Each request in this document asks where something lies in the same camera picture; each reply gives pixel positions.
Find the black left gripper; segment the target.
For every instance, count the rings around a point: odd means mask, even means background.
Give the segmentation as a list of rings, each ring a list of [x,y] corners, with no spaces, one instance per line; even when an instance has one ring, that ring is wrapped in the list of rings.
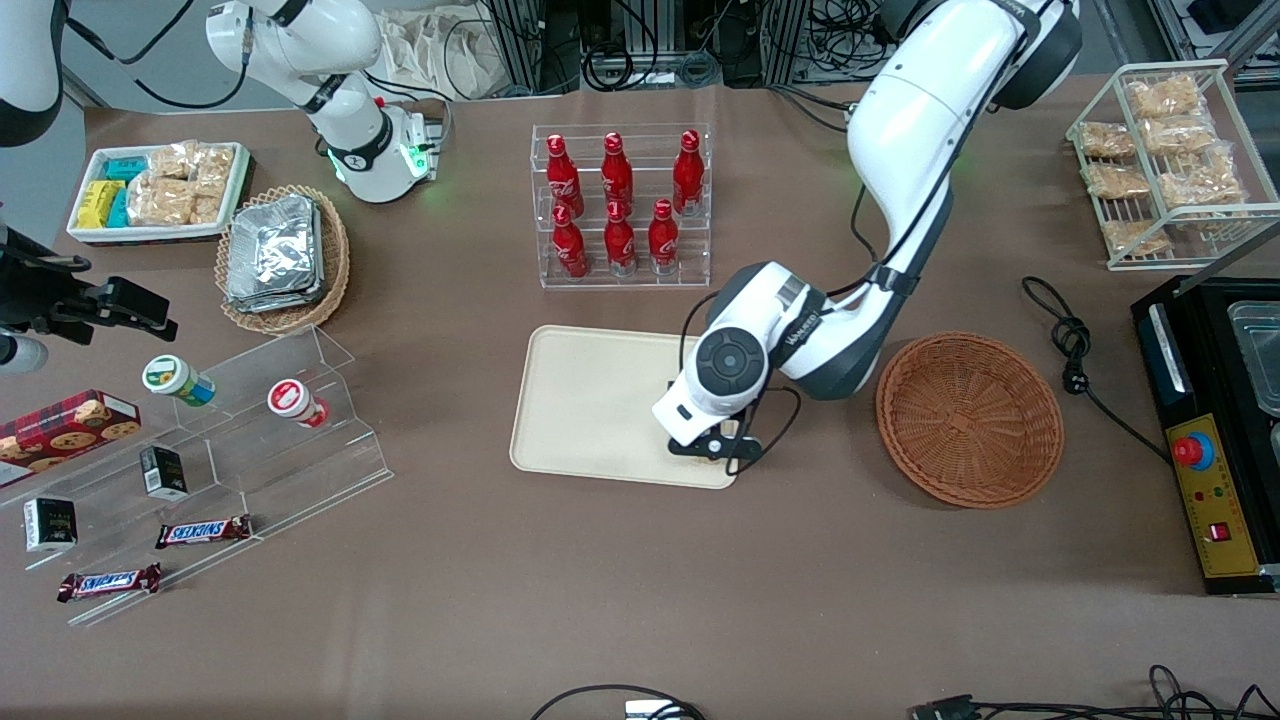
[[[765,445],[750,433],[746,419],[728,419],[703,432],[689,445],[669,439],[667,451],[676,457],[722,462],[726,469],[749,469],[765,455]]]

